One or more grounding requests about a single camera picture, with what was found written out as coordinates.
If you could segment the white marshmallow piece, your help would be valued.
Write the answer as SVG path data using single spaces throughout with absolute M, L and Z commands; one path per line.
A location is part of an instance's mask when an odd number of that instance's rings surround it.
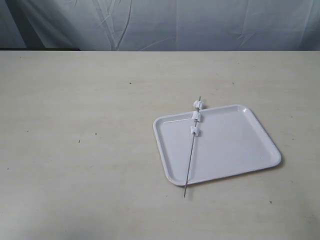
M 201 113 L 199 111 L 193 111 L 191 120 L 194 122 L 201 122 Z
M 197 111 L 200 111 L 204 108 L 205 104 L 202 100 L 196 100 L 194 103 L 193 103 L 193 107 L 197 110 Z
M 201 131 L 200 131 L 200 128 L 198 126 L 191 126 L 190 127 L 190 133 L 192 135 L 194 135 L 195 137 L 198 137 L 198 136 L 200 136 Z

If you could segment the white rectangular plastic tray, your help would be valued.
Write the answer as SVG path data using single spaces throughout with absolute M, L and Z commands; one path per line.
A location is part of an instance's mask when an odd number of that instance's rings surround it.
M 253 112 L 235 104 L 201 110 L 200 136 L 195 136 L 188 185 L 277 166 L 282 156 Z M 193 135 L 192 113 L 157 118 L 153 123 L 167 179 L 184 186 Z

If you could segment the white backdrop curtain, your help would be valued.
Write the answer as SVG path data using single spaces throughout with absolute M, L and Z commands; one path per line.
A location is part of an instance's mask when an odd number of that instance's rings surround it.
M 317 51 L 317 0 L 3 0 L 3 49 Z

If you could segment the white marshmallow bottom piece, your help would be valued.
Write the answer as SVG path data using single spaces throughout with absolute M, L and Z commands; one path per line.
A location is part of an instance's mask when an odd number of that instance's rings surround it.
M 195 137 L 198 137 L 198 136 L 200 136 L 201 131 L 200 131 L 200 128 L 198 126 L 191 126 L 190 127 L 190 133 L 192 135 L 194 135 Z

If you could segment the white marshmallow top piece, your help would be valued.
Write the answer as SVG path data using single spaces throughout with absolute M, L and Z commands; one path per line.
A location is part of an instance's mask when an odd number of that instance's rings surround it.
M 193 107 L 197 110 L 197 111 L 200 111 L 204 108 L 205 104 L 202 100 L 196 100 L 194 103 L 193 103 Z

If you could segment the thin metal skewer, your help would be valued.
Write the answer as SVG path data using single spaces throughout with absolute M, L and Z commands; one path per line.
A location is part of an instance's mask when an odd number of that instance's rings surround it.
M 194 125 L 192 125 L 192 127 L 196 128 L 198 120 L 193 120 L 193 121 L 194 121 Z M 186 173 L 186 180 L 185 180 L 184 191 L 183 191 L 183 198 L 184 199 L 186 197 L 186 192 L 187 192 L 187 187 L 188 187 L 188 181 L 189 181 L 190 167 L 191 167 L 191 162 L 192 162 L 192 154 L 193 154 L 193 148 L 194 148 L 195 135 L 196 134 L 193 131 L 192 132 L 192 141 L 191 141 L 191 147 L 190 147 L 189 160 L 188 160 L 188 167 L 187 167 L 187 173 Z

